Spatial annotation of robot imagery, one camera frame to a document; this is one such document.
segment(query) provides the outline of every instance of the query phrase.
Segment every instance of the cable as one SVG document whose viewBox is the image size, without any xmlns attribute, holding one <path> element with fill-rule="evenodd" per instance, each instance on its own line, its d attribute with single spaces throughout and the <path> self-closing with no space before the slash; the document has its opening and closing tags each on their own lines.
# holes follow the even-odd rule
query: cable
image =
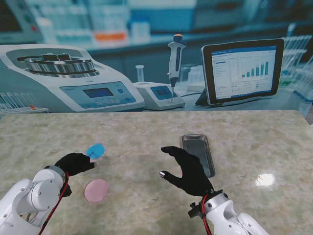
<svg viewBox="0 0 313 235">
<path fill-rule="evenodd" d="M 41 234 L 43 233 L 45 227 L 47 226 L 47 224 L 48 224 L 50 218 L 52 217 L 52 215 L 53 215 L 53 213 L 54 213 L 54 211 L 57 209 L 57 207 L 58 207 L 58 205 L 59 205 L 59 203 L 60 203 L 60 201 L 61 201 L 61 199 L 62 199 L 62 197 L 63 197 L 63 195 L 64 195 L 64 193 L 65 193 L 65 191 L 66 191 L 66 189 L 67 189 L 67 186 L 68 186 L 68 173 L 65 172 L 65 174 L 66 174 L 67 177 L 66 177 L 64 189 L 63 189 L 63 191 L 62 191 L 62 193 L 61 193 L 61 195 L 60 195 L 60 197 L 59 197 L 59 201 L 58 201 L 58 203 L 55 205 L 55 207 L 52 209 L 52 211 L 50 212 L 48 218 L 45 220 L 45 222 L 44 222 L 44 224 L 43 224 L 43 226 L 42 226 L 40 232 L 38 233 L 38 235 L 41 235 Z"/>
<path fill-rule="evenodd" d="M 202 93 L 191 93 L 191 94 L 185 94 L 185 95 L 181 95 L 180 97 L 185 97 L 185 96 L 189 96 L 189 95 L 193 95 L 193 94 L 202 94 Z"/>
<path fill-rule="evenodd" d="M 204 205 L 205 205 L 205 200 L 206 200 L 207 197 L 208 197 L 208 195 L 204 196 L 203 199 L 202 199 L 202 206 L 201 206 L 202 210 L 201 210 L 201 213 L 204 214 L 204 215 L 205 215 L 205 208 L 204 208 Z M 203 223 L 204 223 L 204 226 L 205 226 L 206 233 L 207 233 L 208 235 L 212 235 L 212 234 L 211 234 L 211 230 L 210 230 L 210 228 L 209 228 L 209 225 L 207 224 L 207 221 L 206 221 L 206 217 L 205 217 L 205 216 L 204 216 L 204 218 L 203 218 Z"/>
</svg>

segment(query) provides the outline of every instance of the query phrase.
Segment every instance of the orange label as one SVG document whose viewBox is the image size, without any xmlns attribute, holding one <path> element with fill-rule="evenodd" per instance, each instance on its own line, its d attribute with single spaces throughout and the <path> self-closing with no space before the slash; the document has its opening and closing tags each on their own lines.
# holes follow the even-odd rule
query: orange label
<svg viewBox="0 0 313 235">
<path fill-rule="evenodd" d="M 94 33 L 94 37 L 98 41 L 118 41 L 125 40 L 126 33 Z"/>
</svg>

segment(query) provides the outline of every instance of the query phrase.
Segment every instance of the metal tray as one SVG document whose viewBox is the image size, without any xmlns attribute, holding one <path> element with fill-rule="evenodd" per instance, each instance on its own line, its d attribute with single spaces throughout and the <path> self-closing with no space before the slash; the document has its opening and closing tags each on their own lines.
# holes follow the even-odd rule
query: metal tray
<svg viewBox="0 0 313 235">
<path fill-rule="evenodd" d="M 182 147 L 188 153 L 197 156 L 208 178 L 215 176 L 209 141 L 205 135 L 184 135 Z"/>
</svg>

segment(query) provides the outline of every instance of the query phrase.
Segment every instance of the black glove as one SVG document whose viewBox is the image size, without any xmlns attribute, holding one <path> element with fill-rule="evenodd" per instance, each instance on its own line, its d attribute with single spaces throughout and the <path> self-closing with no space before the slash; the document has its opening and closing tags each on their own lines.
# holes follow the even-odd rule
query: black glove
<svg viewBox="0 0 313 235">
<path fill-rule="evenodd" d="M 173 156 L 182 170 L 181 178 L 167 171 L 161 171 L 160 176 L 162 178 L 193 196 L 204 196 L 211 192 L 213 186 L 205 175 L 198 157 L 174 146 L 163 147 L 161 150 Z"/>
<path fill-rule="evenodd" d="M 90 157 L 82 153 L 70 153 L 62 157 L 55 166 L 67 172 L 69 176 L 95 168 L 96 164 L 90 162 Z"/>
</svg>

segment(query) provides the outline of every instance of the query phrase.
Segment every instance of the centrifuge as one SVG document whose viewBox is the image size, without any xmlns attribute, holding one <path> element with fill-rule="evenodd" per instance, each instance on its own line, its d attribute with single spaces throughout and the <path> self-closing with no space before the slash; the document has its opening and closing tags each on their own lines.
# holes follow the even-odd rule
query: centrifuge
<svg viewBox="0 0 313 235">
<path fill-rule="evenodd" d="M 0 92 L 33 93 L 53 113 L 142 111 L 144 99 L 122 73 L 84 49 L 0 46 Z"/>
</svg>

